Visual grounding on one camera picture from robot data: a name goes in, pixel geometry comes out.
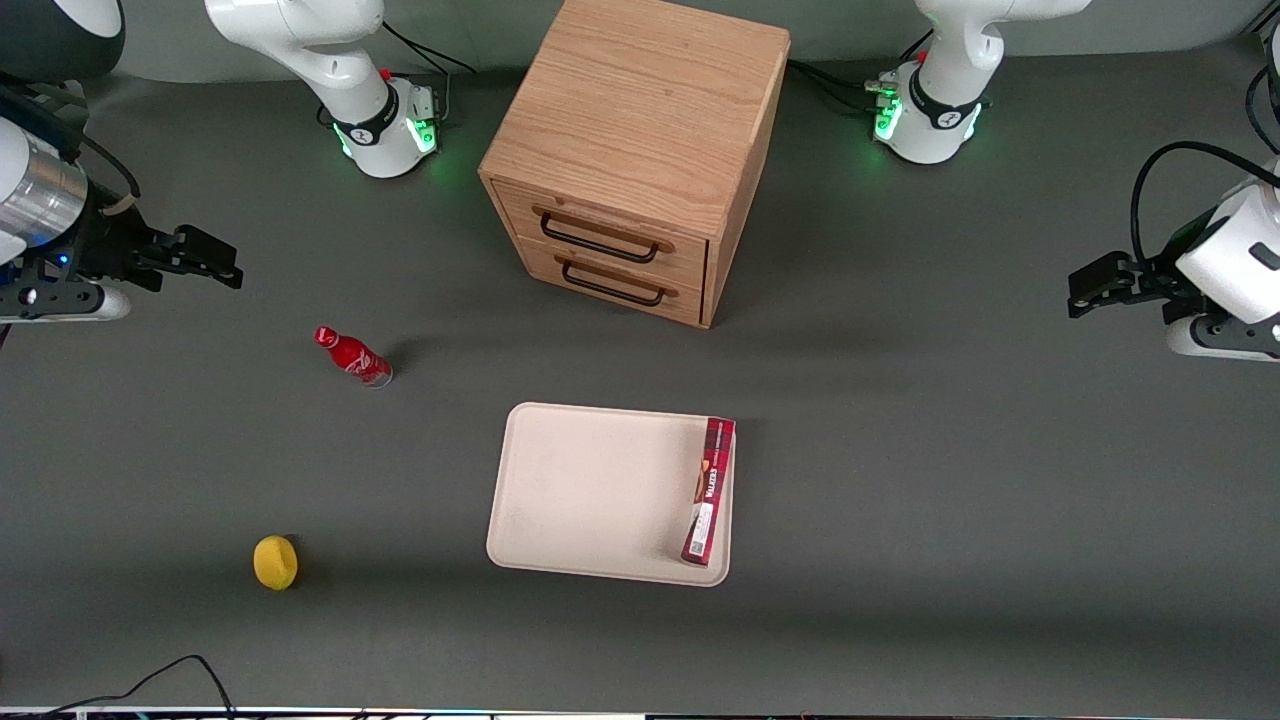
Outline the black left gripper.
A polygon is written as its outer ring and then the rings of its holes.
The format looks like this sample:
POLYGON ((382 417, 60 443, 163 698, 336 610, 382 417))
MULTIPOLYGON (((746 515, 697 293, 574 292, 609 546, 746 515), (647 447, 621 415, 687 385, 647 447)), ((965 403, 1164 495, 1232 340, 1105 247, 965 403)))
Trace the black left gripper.
POLYGON ((1164 323, 1212 313, 1213 302, 1192 284, 1172 260, 1130 259, 1107 252, 1068 278, 1068 316, 1079 319, 1115 305, 1158 304, 1164 323))

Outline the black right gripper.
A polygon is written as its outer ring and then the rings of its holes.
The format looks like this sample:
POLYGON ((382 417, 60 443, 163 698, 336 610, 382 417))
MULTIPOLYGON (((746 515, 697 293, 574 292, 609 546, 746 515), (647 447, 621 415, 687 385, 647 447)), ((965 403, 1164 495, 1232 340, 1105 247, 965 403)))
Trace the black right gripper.
POLYGON ((156 231, 132 208, 106 217, 90 209, 60 237, 45 246, 45 260, 90 281, 132 283, 150 292, 163 288, 165 274, 197 275, 230 290, 243 286, 237 250, 195 225, 172 233, 156 231))

